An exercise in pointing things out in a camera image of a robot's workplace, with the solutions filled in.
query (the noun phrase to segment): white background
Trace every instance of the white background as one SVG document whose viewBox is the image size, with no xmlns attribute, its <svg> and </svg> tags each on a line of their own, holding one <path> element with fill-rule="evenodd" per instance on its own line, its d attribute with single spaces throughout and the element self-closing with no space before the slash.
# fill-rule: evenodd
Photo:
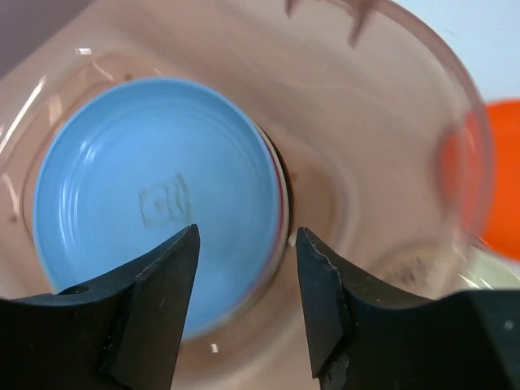
<svg viewBox="0 0 520 390">
<path fill-rule="evenodd" d="M 520 0 L 394 0 L 433 28 L 484 100 L 520 97 Z"/>
</svg>

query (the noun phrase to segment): orange object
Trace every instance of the orange object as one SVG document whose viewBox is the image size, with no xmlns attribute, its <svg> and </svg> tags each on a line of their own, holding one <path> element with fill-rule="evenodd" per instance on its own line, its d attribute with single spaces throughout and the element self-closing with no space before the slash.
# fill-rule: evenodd
<svg viewBox="0 0 520 390">
<path fill-rule="evenodd" d="M 481 240 L 499 254 L 520 261 L 520 100 L 487 106 L 494 143 L 492 199 Z M 465 134 L 466 175 L 460 176 L 460 136 L 448 136 L 440 149 L 440 184 L 445 199 L 453 200 L 464 188 L 462 216 L 465 223 L 475 215 L 483 165 L 482 147 L 475 145 L 475 126 L 469 118 Z"/>
</svg>

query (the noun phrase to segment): clear plastic cup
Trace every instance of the clear plastic cup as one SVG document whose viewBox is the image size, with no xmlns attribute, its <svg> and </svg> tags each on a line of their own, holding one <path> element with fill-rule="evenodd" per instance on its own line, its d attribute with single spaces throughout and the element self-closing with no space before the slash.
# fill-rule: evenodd
<svg viewBox="0 0 520 390">
<path fill-rule="evenodd" d="M 488 207 L 492 141 L 465 68 L 409 12 L 386 0 L 307 0 L 291 18 L 283 0 L 55 1 L 59 15 L 37 0 L 0 11 L 12 13 L 0 24 L 4 297 L 52 291 L 33 245 L 32 203 L 56 132 L 100 92 L 154 75 L 218 90 L 265 131 L 288 168 L 294 229 L 311 228 L 391 282 L 396 262 L 406 273 L 403 259 L 426 257 L 422 282 L 404 286 L 416 293 L 457 288 Z M 448 134 L 463 140 L 469 116 L 482 169 L 470 169 L 469 146 L 458 142 L 447 200 L 440 145 Z M 174 388 L 317 388 L 293 240 L 265 291 L 183 344 Z"/>
</svg>

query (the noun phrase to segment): embossed logo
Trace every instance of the embossed logo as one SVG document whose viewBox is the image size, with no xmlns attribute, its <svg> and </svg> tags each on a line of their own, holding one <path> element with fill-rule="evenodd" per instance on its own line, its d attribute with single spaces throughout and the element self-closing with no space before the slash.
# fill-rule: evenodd
<svg viewBox="0 0 520 390">
<path fill-rule="evenodd" d="M 140 191 L 139 205 L 146 227 L 165 223 L 188 225 L 192 221 L 188 186 L 179 173 Z"/>
</svg>

